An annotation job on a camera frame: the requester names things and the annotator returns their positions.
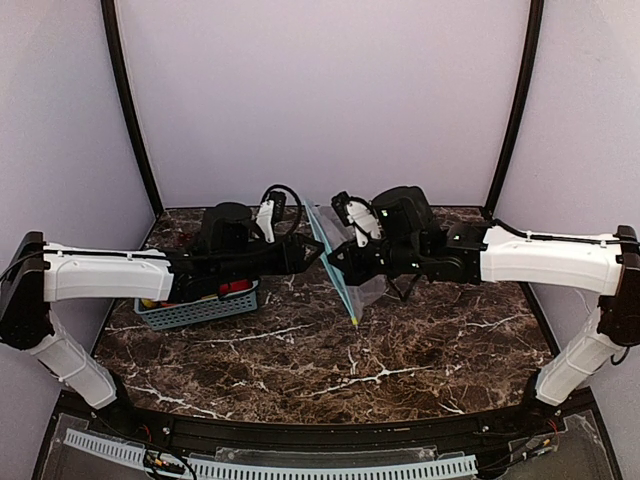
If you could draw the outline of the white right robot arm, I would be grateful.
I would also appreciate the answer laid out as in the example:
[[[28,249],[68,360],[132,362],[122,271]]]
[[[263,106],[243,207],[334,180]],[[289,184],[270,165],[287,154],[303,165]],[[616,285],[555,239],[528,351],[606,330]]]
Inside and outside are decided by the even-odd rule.
[[[382,275],[431,282],[527,282],[595,292],[582,330],[533,377],[535,403],[562,404],[614,355],[639,343],[639,241],[635,230],[567,236],[517,230],[501,220],[440,225],[421,188],[400,186],[366,201],[347,192],[331,200],[355,237],[329,263],[348,286]]]

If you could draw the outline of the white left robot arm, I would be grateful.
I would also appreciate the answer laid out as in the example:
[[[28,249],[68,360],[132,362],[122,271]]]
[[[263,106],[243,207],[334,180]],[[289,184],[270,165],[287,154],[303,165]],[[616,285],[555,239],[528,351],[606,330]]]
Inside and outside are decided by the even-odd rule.
[[[1,341],[34,356],[90,407],[123,407],[125,388],[67,333],[52,304],[84,298],[190,304],[228,294],[239,281],[302,273],[324,247],[298,232],[299,216],[277,234],[282,216],[272,200],[257,212],[224,202],[205,210],[185,245],[143,251],[83,250],[29,232],[1,275]]]

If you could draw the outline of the clear zip top bag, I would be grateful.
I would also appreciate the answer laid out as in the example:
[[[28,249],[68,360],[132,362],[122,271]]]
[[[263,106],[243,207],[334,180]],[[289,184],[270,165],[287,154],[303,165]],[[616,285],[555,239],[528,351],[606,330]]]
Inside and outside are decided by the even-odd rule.
[[[353,325],[386,291],[385,277],[368,268],[366,254],[381,238],[366,202],[342,192],[330,205],[303,201],[313,238],[324,246],[322,264]]]

